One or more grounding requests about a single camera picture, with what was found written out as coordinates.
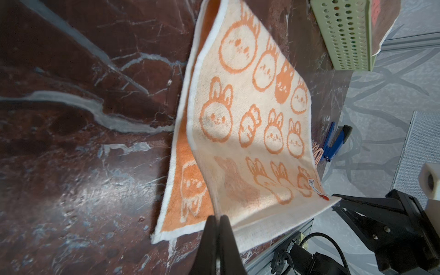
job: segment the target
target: towel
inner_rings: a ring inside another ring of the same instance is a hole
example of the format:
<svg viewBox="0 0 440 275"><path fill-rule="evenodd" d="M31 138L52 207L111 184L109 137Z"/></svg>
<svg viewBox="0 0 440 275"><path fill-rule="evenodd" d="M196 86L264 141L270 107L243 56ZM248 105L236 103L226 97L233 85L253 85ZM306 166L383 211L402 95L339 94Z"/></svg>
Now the towel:
<svg viewBox="0 0 440 275"><path fill-rule="evenodd" d="M153 242L214 213L228 215L242 252L337 201L315 169L304 80L244 2L204 0Z"/></svg>

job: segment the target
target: gray patterned carpet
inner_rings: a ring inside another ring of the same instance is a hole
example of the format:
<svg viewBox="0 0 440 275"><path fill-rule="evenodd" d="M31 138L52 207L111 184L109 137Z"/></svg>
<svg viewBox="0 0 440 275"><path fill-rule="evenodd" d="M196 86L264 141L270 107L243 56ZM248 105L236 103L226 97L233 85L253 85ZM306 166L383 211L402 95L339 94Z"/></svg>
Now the gray patterned carpet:
<svg viewBox="0 0 440 275"><path fill-rule="evenodd" d="M373 72L354 73L339 125L353 127L348 142L326 167L323 186L329 194L384 197L396 172L415 110L440 111L440 48L379 54ZM381 274L374 254L348 225L328 210L315 218L312 232L334 238L354 275ZM309 251L338 259L321 238Z"/></svg>

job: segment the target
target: gray patterned floor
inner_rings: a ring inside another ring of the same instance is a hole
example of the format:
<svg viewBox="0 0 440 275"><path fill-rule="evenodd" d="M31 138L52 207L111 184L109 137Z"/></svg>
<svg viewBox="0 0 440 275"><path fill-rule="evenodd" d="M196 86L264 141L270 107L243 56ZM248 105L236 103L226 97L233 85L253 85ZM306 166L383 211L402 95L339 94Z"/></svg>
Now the gray patterned floor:
<svg viewBox="0 0 440 275"><path fill-rule="evenodd" d="M329 194L384 197L396 172L413 111L440 112L440 48L379 54L373 72L354 73L339 125L353 127L348 142L326 167ZM339 244L352 274L381 274L374 254L331 210L315 218L312 232ZM338 259L330 242L314 238L309 251Z"/></svg>

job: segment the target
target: marble table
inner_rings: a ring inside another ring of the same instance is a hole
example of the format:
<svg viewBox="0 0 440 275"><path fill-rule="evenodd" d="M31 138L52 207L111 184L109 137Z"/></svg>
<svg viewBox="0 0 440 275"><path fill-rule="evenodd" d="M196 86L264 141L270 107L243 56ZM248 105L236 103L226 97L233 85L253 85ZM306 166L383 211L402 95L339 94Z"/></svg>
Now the marble table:
<svg viewBox="0 0 440 275"><path fill-rule="evenodd" d="M2 1L0 274L189 270L200 232L150 234L200 3ZM322 143L351 72L332 69L307 1L249 5L306 80Z"/></svg>

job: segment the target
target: gray mesh mat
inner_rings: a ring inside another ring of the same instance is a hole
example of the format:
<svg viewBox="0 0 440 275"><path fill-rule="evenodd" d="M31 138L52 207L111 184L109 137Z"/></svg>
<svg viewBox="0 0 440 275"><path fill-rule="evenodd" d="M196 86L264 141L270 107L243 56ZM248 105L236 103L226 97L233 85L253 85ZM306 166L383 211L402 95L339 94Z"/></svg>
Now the gray mesh mat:
<svg viewBox="0 0 440 275"><path fill-rule="evenodd" d="M426 162L440 163L440 113L415 111L391 189L416 197L423 208L428 198L418 175Z"/></svg>

